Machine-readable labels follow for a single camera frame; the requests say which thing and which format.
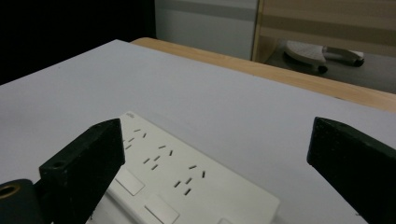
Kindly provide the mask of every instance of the gray floor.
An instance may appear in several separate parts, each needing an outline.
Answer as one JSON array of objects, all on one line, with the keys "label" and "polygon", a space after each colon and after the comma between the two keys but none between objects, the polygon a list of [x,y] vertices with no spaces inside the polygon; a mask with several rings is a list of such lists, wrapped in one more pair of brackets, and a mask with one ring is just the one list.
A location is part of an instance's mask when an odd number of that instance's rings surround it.
[{"label": "gray floor", "polygon": [[274,54],[266,64],[302,72],[310,76],[320,76],[379,91],[396,93],[396,58],[364,54],[364,65],[354,67],[345,59],[334,54],[325,54],[328,71],[320,75],[308,64],[300,63],[283,54],[286,41],[279,41]]}]

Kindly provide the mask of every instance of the power strip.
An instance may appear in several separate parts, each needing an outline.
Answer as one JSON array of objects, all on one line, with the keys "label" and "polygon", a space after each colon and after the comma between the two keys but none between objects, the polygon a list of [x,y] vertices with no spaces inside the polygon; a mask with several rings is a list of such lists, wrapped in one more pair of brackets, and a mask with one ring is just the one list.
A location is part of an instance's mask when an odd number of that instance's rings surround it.
[{"label": "power strip", "polygon": [[133,112],[108,193],[137,223],[270,224],[279,199]]}]

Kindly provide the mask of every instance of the table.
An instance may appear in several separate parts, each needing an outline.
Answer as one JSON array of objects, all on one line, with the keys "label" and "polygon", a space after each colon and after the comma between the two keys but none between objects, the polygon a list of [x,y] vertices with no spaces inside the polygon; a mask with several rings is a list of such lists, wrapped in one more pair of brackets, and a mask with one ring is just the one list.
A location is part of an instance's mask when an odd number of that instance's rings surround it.
[{"label": "table", "polygon": [[0,87],[0,182],[37,181],[88,127],[133,110],[277,196],[276,223],[365,223],[306,163],[312,122],[396,147],[395,99],[158,40],[113,41]]}]

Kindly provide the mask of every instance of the white table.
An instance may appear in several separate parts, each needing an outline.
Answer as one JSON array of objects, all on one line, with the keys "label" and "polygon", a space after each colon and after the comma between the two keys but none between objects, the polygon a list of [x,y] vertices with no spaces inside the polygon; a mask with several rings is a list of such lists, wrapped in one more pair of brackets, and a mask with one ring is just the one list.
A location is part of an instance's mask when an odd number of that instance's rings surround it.
[{"label": "white table", "polygon": [[281,201],[276,223],[365,223],[306,162],[314,117],[396,147],[396,115],[113,41],[0,87],[0,183],[133,110]]}]

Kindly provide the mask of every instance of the outlet slot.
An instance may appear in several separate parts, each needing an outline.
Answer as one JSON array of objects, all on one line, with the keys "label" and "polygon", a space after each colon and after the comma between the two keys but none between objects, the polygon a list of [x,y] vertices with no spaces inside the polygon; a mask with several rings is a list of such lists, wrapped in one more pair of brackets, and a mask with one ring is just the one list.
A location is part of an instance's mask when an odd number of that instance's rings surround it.
[{"label": "outlet slot", "polygon": [[186,185],[189,184],[192,181],[192,178],[190,177],[187,181],[186,181]]},{"label": "outlet slot", "polygon": [[175,188],[181,183],[181,181],[177,181],[176,184],[174,185]]},{"label": "outlet slot", "polygon": [[187,191],[184,193],[184,195],[188,195],[190,193],[191,189],[187,189]]}]

